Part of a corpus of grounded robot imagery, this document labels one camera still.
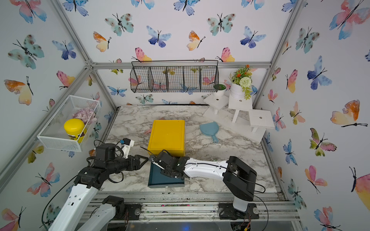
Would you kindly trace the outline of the dark teal plastic drawer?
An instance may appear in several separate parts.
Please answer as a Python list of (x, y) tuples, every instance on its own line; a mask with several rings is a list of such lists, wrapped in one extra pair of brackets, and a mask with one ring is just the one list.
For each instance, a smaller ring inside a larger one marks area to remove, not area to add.
[(161, 168), (151, 163), (147, 186), (152, 189), (184, 187), (185, 181), (162, 175)]

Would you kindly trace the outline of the yellow plastic drawer box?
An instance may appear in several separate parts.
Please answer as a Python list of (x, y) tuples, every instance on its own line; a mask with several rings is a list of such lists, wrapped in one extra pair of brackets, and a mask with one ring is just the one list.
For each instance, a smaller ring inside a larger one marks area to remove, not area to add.
[(174, 157), (184, 157), (185, 121), (155, 120), (147, 149), (154, 155), (166, 150)]

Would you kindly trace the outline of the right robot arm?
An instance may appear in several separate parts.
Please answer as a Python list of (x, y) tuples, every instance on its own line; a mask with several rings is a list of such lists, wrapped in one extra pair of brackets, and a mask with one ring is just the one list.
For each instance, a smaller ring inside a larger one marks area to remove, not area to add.
[(163, 150), (151, 155), (150, 162), (161, 169), (161, 174), (174, 179), (206, 178), (223, 182), (234, 195), (232, 204), (219, 204), (219, 218), (237, 220), (259, 219), (253, 203), (257, 173), (241, 159), (230, 156), (224, 161), (202, 161), (190, 157), (173, 157)]

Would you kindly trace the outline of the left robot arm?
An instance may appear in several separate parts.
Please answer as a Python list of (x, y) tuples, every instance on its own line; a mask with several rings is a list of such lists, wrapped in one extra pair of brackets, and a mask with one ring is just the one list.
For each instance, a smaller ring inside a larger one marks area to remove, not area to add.
[[(93, 163), (83, 168), (72, 179), (71, 192), (50, 227), (45, 221), (42, 225), (47, 231), (74, 231), (77, 229), (86, 208), (101, 189), (105, 181), (113, 182), (112, 174), (140, 170), (149, 159), (141, 155), (129, 155), (132, 143), (123, 148), (114, 143), (102, 143), (97, 146)], [(81, 231), (100, 231), (113, 219), (129, 219), (129, 210), (124, 199), (107, 196), (102, 205), (81, 227)]]

